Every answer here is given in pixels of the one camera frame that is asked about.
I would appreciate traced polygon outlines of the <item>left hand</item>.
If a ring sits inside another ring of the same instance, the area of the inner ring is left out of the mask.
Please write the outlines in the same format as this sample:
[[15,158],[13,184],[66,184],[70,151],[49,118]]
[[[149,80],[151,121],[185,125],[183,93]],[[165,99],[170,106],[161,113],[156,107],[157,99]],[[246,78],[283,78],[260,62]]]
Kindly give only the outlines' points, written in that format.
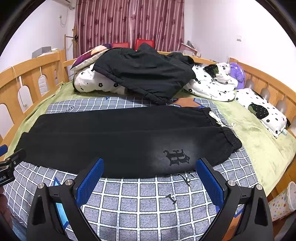
[[1,204],[1,214],[3,215],[4,219],[7,221],[9,224],[10,228],[13,228],[13,222],[11,218],[11,211],[8,208],[8,200],[6,196],[3,194],[3,190],[1,189],[1,194],[0,194],[0,204]]

